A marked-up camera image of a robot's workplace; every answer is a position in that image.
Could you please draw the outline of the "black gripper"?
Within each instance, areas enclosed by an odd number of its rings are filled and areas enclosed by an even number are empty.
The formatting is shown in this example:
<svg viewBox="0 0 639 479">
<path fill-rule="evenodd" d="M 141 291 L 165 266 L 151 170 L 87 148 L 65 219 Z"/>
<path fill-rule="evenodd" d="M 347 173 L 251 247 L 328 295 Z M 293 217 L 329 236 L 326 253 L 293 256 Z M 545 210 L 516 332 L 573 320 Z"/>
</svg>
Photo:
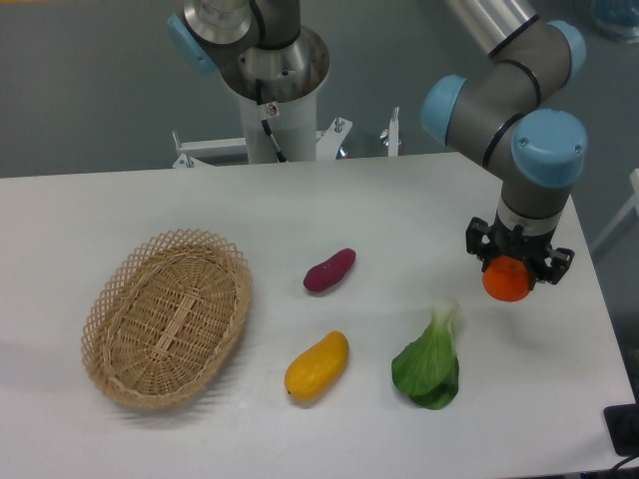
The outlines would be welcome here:
<svg viewBox="0 0 639 479">
<path fill-rule="evenodd" d="M 573 249 L 550 246 L 554 233 L 550 230 L 544 235 L 529 236 L 520 225 L 510 230 L 500 219 L 491 226 L 473 217 L 465 231 L 466 251 L 481 262 L 482 272 L 501 256 L 522 262 L 530 275 L 529 289 L 533 290 L 539 283 L 557 284 L 574 260 Z"/>
</svg>

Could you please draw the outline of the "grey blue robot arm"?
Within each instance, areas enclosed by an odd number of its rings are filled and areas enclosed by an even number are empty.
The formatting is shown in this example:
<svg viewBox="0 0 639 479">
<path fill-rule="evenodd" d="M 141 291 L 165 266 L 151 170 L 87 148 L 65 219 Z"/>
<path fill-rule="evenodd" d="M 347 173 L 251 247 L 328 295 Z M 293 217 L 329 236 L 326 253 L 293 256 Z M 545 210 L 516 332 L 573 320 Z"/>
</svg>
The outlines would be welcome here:
<svg viewBox="0 0 639 479">
<path fill-rule="evenodd" d="M 480 80 L 450 75 L 428 92 L 423 128 L 501 180 L 495 219 L 473 219 L 467 251 L 494 298 L 516 301 L 557 283 L 574 258 L 551 244 L 588 138 L 572 115 L 546 109 L 586 58 L 569 24 L 543 22 L 526 1 L 453 1 L 450 9 L 492 69 Z M 239 102 L 253 164 L 331 161 L 348 123 L 317 129 L 317 94 L 329 71 L 323 39 L 296 1 L 188 1 L 167 22 L 176 48 L 203 75 L 220 73 Z"/>
</svg>

